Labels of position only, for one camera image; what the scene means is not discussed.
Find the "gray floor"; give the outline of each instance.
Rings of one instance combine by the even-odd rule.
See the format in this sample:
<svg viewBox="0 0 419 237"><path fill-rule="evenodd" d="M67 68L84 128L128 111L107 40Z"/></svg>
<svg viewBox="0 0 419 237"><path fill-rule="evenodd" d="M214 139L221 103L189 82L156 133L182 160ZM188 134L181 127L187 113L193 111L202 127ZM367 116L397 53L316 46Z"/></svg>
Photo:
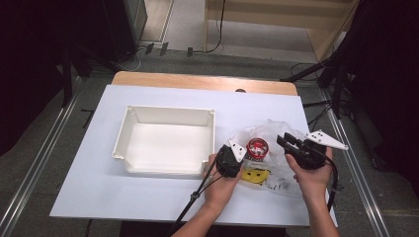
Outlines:
<svg viewBox="0 0 419 237"><path fill-rule="evenodd" d="M186 52L169 50L159 56L159 50L139 54L139 71L185 74L207 74L278 80L291 75L294 62L270 59L254 59L226 55L195 54L187 57ZM136 58L125 63L127 68L136 66ZM59 219L48 217L59 187L65 179L71 162L86 131L83 128L87 113L81 109L94 110L103 90L110 84L113 73L94 65L94 72L85 79L75 108L49 157L45 169L11 236L82 236L88 220ZM315 86L298 83L298 94L304 103L321 100ZM26 172L36 157L42 142L57 117L62 95L58 94L33 122L19 143L7 154L0 157L0 213L5 212L10 198L21 184ZM306 109L307 120L317 116L323 108ZM364 174L381 208L391 236L419 236L419 201L406 180L396 173L375 170L355 124L343 118L353 149L363 168ZM326 133L334 134L328 117L323 117L316 126ZM358 191L353 183L348 165L342 152L334 153L340 171L340 182L345 189L336 197L336 215L342 236L375 236L365 212ZM94 220L90 236L118 236L121 223L117 220ZM307 228L288 228L292 237L308 236Z"/></svg>

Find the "wire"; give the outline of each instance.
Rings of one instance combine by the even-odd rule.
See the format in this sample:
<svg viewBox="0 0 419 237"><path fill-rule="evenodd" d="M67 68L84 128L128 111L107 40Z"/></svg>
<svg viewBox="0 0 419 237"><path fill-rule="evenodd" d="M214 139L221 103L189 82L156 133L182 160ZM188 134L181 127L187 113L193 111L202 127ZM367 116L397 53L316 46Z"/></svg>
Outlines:
<svg viewBox="0 0 419 237"><path fill-rule="evenodd" d="M307 103L307 104L303 104L302 106L304 108L308 108L308 107L315 107L315 106L323 106L323 105L331 105L333 102L331 100L327 100L327 101L321 101L321 102L313 102L313 103ZM349 106L349 102L346 100L340 100L340 106L343 107L348 107Z"/></svg>
<svg viewBox="0 0 419 237"><path fill-rule="evenodd" d="M188 204L185 206L185 208L183 209L183 211L182 211L182 213L179 215L179 217L178 217L178 219L176 219L176 221L175 221L175 223L173 223L173 225L170 227L170 229L169 229L169 231L167 232L167 234L166 234L166 237L168 237L168 236L171 236L173 233L174 233L174 231L175 231L175 229L176 229L176 227L179 225L179 223L182 221L182 219L183 219L183 217L185 216L185 214L188 212L188 210L191 208L191 206L194 204L194 202L200 197L200 195L201 195L201 193L203 192L202 191L202 188L204 188L204 190L206 189L206 188L208 188L210 185L212 185L215 181L217 181L217 180L219 180L220 178L218 178L218 179L216 179L216 180L214 180L213 182L211 182L211 183L209 183L206 187L204 187L204 185L205 185L205 183L207 182L207 179L209 178L209 176L210 176L210 172L211 172L211 170L213 169L213 167L215 166L215 164L216 164L216 160L217 159L219 159L219 157L223 154L224 152L223 152L223 150L222 150L222 148L218 151L218 153L216 154L216 156L215 156L215 159L213 159L213 161L212 161L212 163L211 163L211 165L210 165L210 167L209 167L209 169L208 169L208 171L207 171L207 174L205 175L205 177L203 178L203 181L201 182L201 184L200 184L200 187L195 191L195 192L193 192L192 194L191 194L191 199L189 200L189 202L188 202Z"/></svg>
<svg viewBox="0 0 419 237"><path fill-rule="evenodd" d="M330 110L331 109L331 106L329 105L329 106L327 106L318 116L316 116L314 119L312 119L311 121L309 121L308 122L308 125L311 125L312 123L314 123L314 125L313 125L313 127L312 127L312 129L311 129L311 132L313 132L314 131L314 129L315 129L315 126L317 125L317 123L318 123L318 121L326 114L326 112L328 111L328 110Z"/></svg>
<svg viewBox="0 0 419 237"><path fill-rule="evenodd" d="M300 62L300 63L297 63L297 64L294 64L292 67L291 67L291 69L290 69L290 73L291 73L291 75L292 76L295 76L295 74L293 74L293 69L295 68L295 67L297 67L297 66L300 66L300 65L313 65L314 63L308 63L308 62ZM318 76L317 76L317 74L316 74L316 72L317 71L315 71L314 73L315 73L315 78L301 78L301 79L299 79L299 80L301 80L301 81L315 81L315 80L317 80L318 79Z"/></svg>
<svg viewBox="0 0 419 237"><path fill-rule="evenodd" d="M212 185L213 183L215 183L216 181L218 181L219 179L221 179L223 176L221 175L220 177L216 178L216 180L212 181L211 183L209 183L205 188L203 188L202 191L200 191L200 194L202 194L210 185Z"/></svg>
<svg viewBox="0 0 419 237"><path fill-rule="evenodd" d="M219 40L218 40L218 43L216 44L216 47L209 50L209 51L198 50L198 51L193 51L193 52L210 53L210 52L214 52L219 47L219 45L221 44L221 40L222 40L222 23L223 23L223 19L224 19L224 9L225 9L225 0L222 1L221 20L220 20L220 23L219 23Z"/></svg>
<svg viewBox="0 0 419 237"><path fill-rule="evenodd" d="M92 219L89 219L89 223L87 223L87 227L86 227L86 233L84 234L85 237L89 237L91 225L92 225Z"/></svg>
<svg viewBox="0 0 419 237"><path fill-rule="evenodd" d="M138 56L138 54L141 52L141 51L143 51L143 50L145 50L147 48L147 46L145 46L145 45L142 45L142 46L140 46L139 48L138 48L138 51L136 52L136 54L135 54L135 56L136 56L136 60L138 61L138 65L134 68L134 69L127 69L127 68L125 68L124 66L122 66L122 65L120 65L119 63L117 63L117 65L120 67L120 68L122 68L123 70L125 70L125 71L135 71L136 69L138 69L139 68L139 66L141 65L141 61L139 60L139 56Z"/></svg>
<svg viewBox="0 0 419 237"><path fill-rule="evenodd" d="M323 154L320 151L318 151L316 149L313 149L311 147L308 147L308 148L310 149L311 152L314 152L317 155L323 156L329 162L329 163L326 163L326 164L329 164L332 167L332 174L333 174L332 189L330 189L329 201L327 202L327 208L330 211L330 209L332 208L333 202L335 201L336 193L339 192L339 190L338 190L338 182L339 182L338 168L336 167L336 165L332 161L332 159L327 157L325 154Z"/></svg>

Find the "black stand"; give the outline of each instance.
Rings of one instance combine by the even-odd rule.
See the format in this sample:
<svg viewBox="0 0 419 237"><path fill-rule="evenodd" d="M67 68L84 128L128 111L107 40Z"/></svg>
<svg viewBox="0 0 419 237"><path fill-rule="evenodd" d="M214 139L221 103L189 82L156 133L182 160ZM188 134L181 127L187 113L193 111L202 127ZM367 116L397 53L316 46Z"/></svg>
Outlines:
<svg viewBox="0 0 419 237"><path fill-rule="evenodd" d="M62 53L62 71L64 77L64 100L62 102L63 108L67 106L68 102L71 100L73 96L71 83L71 62L73 63L73 66L77 71L77 74L80 76L89 77L90 73L92 72L89 63L81 54L84 54L85 56L96 60L100 64L109 68L114 73L122 71L119 67L100 57L87 47L73 44L66 46Z"/></svg>
<svg viewBox="0 0 419 237"><path fill-rule="evenodd" d="M282 82L295 82L311 73L314 73L324 68L317 84L319 88L327 88L335 80L335 88L332 97L332 109L337 119L340 119L339 101L343 90L344 83L348 80L348 68L355 57L355 53L351 51L354 48L354 38L358 37L358 32L361 30L362 23L368 16L368 11L358 11L354 16L351 29L347 32L345 38L339 47L325 60L312 65L311 67L297 73L296 75L281 79Z"/></svg>

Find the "white table surface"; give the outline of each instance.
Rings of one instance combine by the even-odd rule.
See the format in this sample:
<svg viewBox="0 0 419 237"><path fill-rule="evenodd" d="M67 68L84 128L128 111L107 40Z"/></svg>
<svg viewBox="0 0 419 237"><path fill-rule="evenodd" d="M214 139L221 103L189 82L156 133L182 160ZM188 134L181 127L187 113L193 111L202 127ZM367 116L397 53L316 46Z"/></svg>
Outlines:
<svg viewBox="0 0 419 237"><path fill-rule="evenodd" d="M231 135L268 119L308 132L298 96L109 85L50 216L173 221L182 212L200 180L141 178L112 157L128 105L215 110L216 151ZM203 201L199 198L183 220L189 220ZM306 226L308 214L302 198L253 190L240 181L216 223Z"/></svg>

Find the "metal frame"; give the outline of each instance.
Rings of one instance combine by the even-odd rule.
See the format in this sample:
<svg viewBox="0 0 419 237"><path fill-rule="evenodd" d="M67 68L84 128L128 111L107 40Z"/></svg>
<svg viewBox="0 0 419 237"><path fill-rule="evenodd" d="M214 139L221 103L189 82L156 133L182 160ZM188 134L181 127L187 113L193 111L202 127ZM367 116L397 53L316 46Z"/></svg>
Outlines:
<svg viewBox="0 0 419 237"><path fill-rule="evenodd" d="M324 101L331 100L327 89L320 90L321 98ZM367 215L370 219L371 225L373 227L376 236L389 237L387 227L384 223L381 210L378 207L376 199L374 198L373 192L370 189L370 186L364 176L363 171L361 170L358 159L354 153L354 150L351 148L351 144L346 135L345 129L342 122L339 119L336 119L335 114L332 111L328 111L329 119L332 123L333 129L336 132L337 139L349 146L348 150L344 150L344 156L346 162L348 163L349 169L352 174L354 183L358 189L358 194L361 197L361 200L364 204L364 208L367 212Z"/></svg>
<svg viewBox="0 0 419 237"><path fill-rule="evenodd" d="M74 96L69 101L66 108L62 108L56 118L51 130L49 131L37 157L34 160L31 168L29 169L24 181L19 186L18 190L13 195L13 198L0 222L0 234L2 237L10 236L13 228L15 227L26 203L28 202L32 191L41 176L42 170L48 161L59 135L62 132L74 105L77 101L79 92L83 86L81 77L77 77L74 85Z"/></svg>

